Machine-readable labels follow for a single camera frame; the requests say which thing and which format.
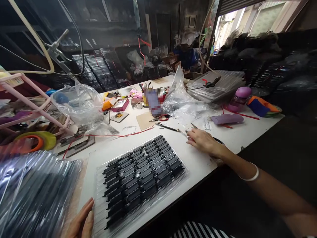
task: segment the workbench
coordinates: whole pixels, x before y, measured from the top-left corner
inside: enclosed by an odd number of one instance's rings
[[[146,81],[144,83],[149,84],[152,82],[151,86],[153,86],[154,89],[166,87],[171,85],[173,77],[174,76],[167,76],[153,81]],[[138,84],[133,85],[133,87],[134,89],[140,91]],[[136,126],[136,131],[139,132],[140,128],[136,120],[136,116],[147,111],[149,110],[146,108],[133,109],[130,103],[130,105],[125,110],[125,112],[128,112],[130,115],[121,123],[111,121],[111,126],[120,132],[119,135],[125,135],[124,132],[122,132],[122,128],[127,126]],[[250,116],[256,116],[247,106],[245,106],[245,110],[242,113]],[[219,110],[216,115],[220,114],[222,114],[222,110]],[[262,134],[264,134],[268,129],[273,127],[282,118],[283,115],[280,115],[276,118],[260,118],[260,120],[244,117],[244,122],[234,125],[233,129],[216,126],[212,123],[213,128],[207,130],[207,132],[221,140],[233,153],[237,154],[243,148],[247,147]],[[166,122],[166,125],[176,129],[180,128],[185,131],[185,128],[178,124],[177,119],[172,117]],[[125,152],[159,134],[162,134],[170,146],[176,151],[180,159],[188,168],[189,173],[181,181],[181,183],[170,193],[168,193],[163,199],[161,199],[156,204],[152,204],[152,207],[146,213],[142,214],[138,219],[135,219],[134,222],[124,227],[117,234],[117,237],[128,237],[133,234],[217,168],[217,164],[208,155],[200,153],[191,145],[186,144],[187,138],[184,135],[169,129],[161,129],[159,126],[154,126],[154,128],[151,130],[124,138],[96,137],[96,143],[94,145],[71,157],[72,160],[88,160],[86,175],[78,205],[78,212],[86,203],[86,201],[90,197],[94,196],[95,174],[97,167],[121,154],[124,154]]]

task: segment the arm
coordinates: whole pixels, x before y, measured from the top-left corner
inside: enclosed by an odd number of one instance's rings
[[[256,174],[256,167],[219,144],[207,132],[193,129],[188,135],[195,142],[187,143],[211,156],[222,159],[241,178],[250,179]],[[289,229],[298,238],[317,235],[317,211],[289,187],[259,169],[259,177],[248,185],[283,218]]]

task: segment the white pipe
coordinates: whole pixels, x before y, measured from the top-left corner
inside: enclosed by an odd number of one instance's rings
[[[50,58],[50,55],[48,54],[44,44],[41,41],[41,39],[39,38],[39,36],[37,35],[35,30],[31,26],[31,24],[27,21],[27,19],[25,18],[25,16],[23,15],[23,13],[19,9],[19,7],[17,6],[16,2],[14,0],[8,0],[8,1],[10,2],[11,6],[13,7],[13,9],[16,11],[18,16],[20,17],[20,19],[23,21],[23,23],[25,24],[27,29],[33,35],[33,37],[36,40],[36,42],[41,47],[41,49],[42,49],[42,51],[43,51],[43,53],[44,53],[49,65],[50,65],[50,70],[49,71],[20,71],[20,70],[15,70],[15,71],[8,71],[8,72],[9,73],[35,73],[35,74],[51,74],[51,73],[54,73],[55,69],[54,69],[54,65],[53,65],[52,59]]]

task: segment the black and white striped clothing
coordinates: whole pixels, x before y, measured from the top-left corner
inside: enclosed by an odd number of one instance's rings
[[[188,221],[176,231],[170,238],[234,238],[222,230],[203,225],[198,222]]]

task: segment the small pink box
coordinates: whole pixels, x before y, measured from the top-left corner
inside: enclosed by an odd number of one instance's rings
[[[129,105],[129,99],[128,98],[118,99],[118,101],[113,105],[111,110],[113,112],[124,111],[127,108],[128,105]]]

